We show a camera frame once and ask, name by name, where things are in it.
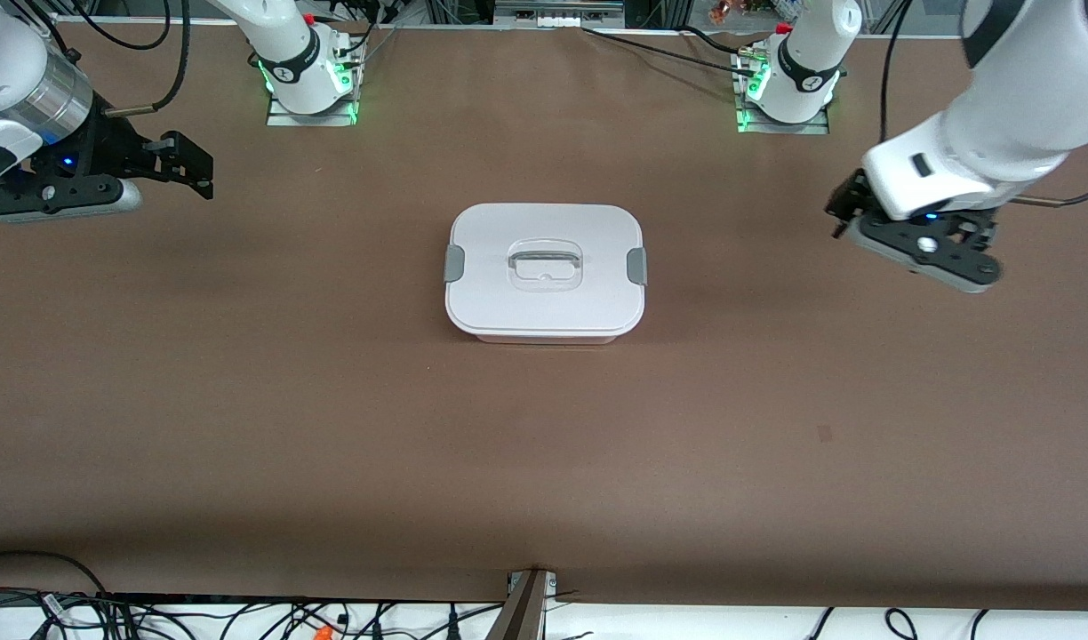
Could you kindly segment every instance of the brown table surface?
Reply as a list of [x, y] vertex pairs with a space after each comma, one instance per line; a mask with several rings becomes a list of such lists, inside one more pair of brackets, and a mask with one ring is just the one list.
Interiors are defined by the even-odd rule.
[[[170, 84], [175, 41], [65, 35], [114, 104]], [[211, 151], [214, 200], [0, 224], [0, 550], [112, 590], [499, 599], [540, 564], [589, 601], [1088, 607], [1088, 206], [1004, 211], [981, 296], [829, 238], [885, 41], [811, 138], [739, 134], [727, 74], [576, 29], [398, 33], [357, 126], [269, 128], [248, 51], [196, 28], [135, 121]], [[903, 41], [894, 133], [967, 78]], [[1088, 148], [1035, 192], [1087, 187]], [[484, 201], [632, 211], [642, 323], [456, 331], [444, 247]]]

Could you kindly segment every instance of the mounting plate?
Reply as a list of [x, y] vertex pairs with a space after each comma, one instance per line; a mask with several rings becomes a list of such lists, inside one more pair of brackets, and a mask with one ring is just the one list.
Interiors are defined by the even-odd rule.
[[[737, 70], [751, 70], [754, 65], [738, 53], [730, 53], [730, 64]], [[759, 106], [746, 98], [752, 77], [731, 74], [734, 81], [734, 106], [738, 109], [738, 131], [740, 134], [791, 134], [791, 135], [828, 135], [828, 107], [820, 107], [813, 120], [801, 124], [777, 122], [767, 116]]]
[[[337, 35], [339, 36], [337, 47], [344, 48], [350, 46], [349, 34], [339, 33]], [[350, 85], [350, 93], [337, 99], [334, 104], [330, 106], [330, 109], [321, 110], [321, 112], [316, 114], [292, 113], [280, 103], [275, 96], [271, 94], [271, 88], [269, 88], [268, 93], [271, 94], [271, 99], [268, 102], [268, 126], [354, 125], [358, 121], [358, 97], [362, 93], [362, 67], [366, 64], [367, 46], [368, 41], [363, 41], [356, 50], [336, 59], [337, 64], [344, 64], [344, 62], [354, 64], [353, 69], [336, 71], [339, 82], [348, 82]]]

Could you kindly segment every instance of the storage box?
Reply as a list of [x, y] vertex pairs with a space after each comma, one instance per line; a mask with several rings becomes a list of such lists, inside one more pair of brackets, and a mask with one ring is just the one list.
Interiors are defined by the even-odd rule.
[[617, 206], [482, 204], [454, 222], [445, 309], [485, 342], [606, 344], [643, 316], [646, 250]]

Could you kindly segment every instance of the black band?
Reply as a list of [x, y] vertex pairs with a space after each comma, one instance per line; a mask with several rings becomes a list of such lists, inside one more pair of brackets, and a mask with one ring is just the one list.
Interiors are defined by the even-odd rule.
[[793, 84], [796, 85], [796, 90], [800, 90], [801, 94], [816, 94], [840, 70], [840, 64], [825, 71], [813, 71], [805, 67], [805, 65], [801, 65], [789, 53], [788, 37], [780, 41], [780, 47], [777, 47], [777, 61], [780, 63], [780, 70], [784, 72], [784, 75], [793, 78]]
[[257, 54], [257, 58], [260, 58], [260, 64], [268, 70], [268, 76], [272, 81], [284, 85], [296, 84], [296, 82], [299, 82], [299, 76], [304, 73], [304, 70], [316, 64], [320, 49], [319, 34], [313, 28], [309, 28], [308, 32], [311, 32], [311, 41], [308, 42], [308, 48], [304, 49], [304, 52], [299, 53], [299, 56], [292, 58], [292, 60], [275, 62]]
[[963, 54], [966, 56], [970, 69], [976, 67], [994, 48], [997, 41], [1002, 39], [1025, 5], [1027, 0], [994, 0], [979, 28], [974, 29], [970, 36], [963, 36]]

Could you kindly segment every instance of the gray latch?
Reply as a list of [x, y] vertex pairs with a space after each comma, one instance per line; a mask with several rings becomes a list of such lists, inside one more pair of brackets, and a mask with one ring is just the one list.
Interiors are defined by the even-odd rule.
[[445, 247], [445, 283], [456, 283], [466, 274], [466, 249], [458, 245]]
[[627, 251], [627, 279], [641, 287], [646, 286], [646, 249], [634, 247]]

